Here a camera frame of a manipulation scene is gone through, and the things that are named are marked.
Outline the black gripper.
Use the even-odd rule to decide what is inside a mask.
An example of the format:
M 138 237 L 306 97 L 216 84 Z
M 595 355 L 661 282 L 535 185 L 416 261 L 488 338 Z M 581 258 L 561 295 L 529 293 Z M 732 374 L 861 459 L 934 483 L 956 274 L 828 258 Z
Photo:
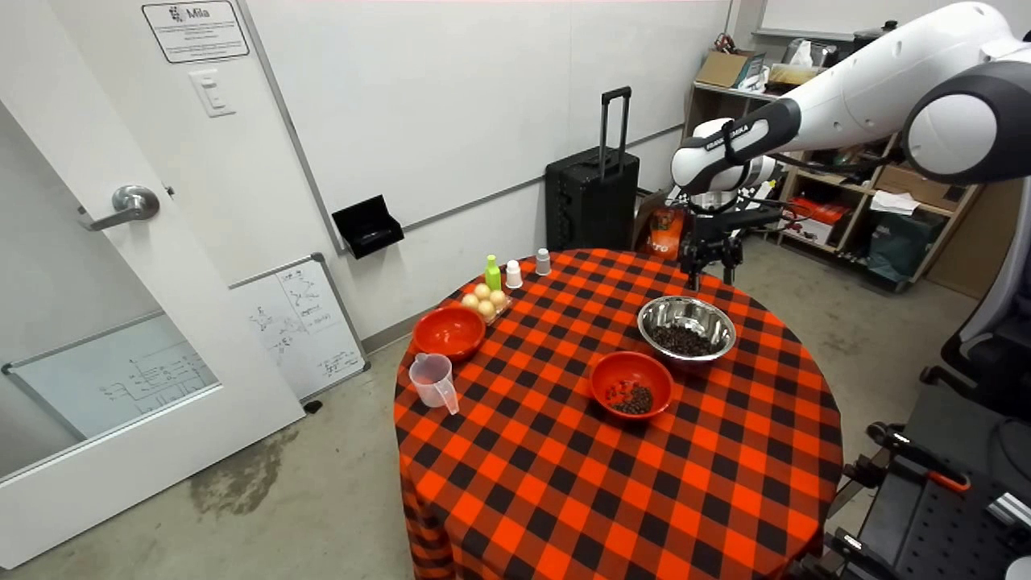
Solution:
M 681 246 L 681 272 L 690 282 L 701 277 L 701 272 L 717 261 L 722 280 L 733 280 L 733 268 L 745 261 L 741 233 L 779 223 L 785 207 L 779 201 L 755 201 L 733 192 L 722 207 L 685 202 L 685 230 Z

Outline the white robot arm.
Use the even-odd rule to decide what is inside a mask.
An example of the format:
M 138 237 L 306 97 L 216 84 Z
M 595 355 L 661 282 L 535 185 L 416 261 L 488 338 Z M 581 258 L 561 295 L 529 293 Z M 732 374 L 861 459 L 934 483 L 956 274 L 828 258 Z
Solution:
M 727 189 L 762 156 L 886 135 L 900 135 L 909 163 L 940 185 L 1027 178 L 1027 82 L 1027 43 L 995 7 L 947 3 L 693 139 L 673 156 L 673 185 L 683 192 Z

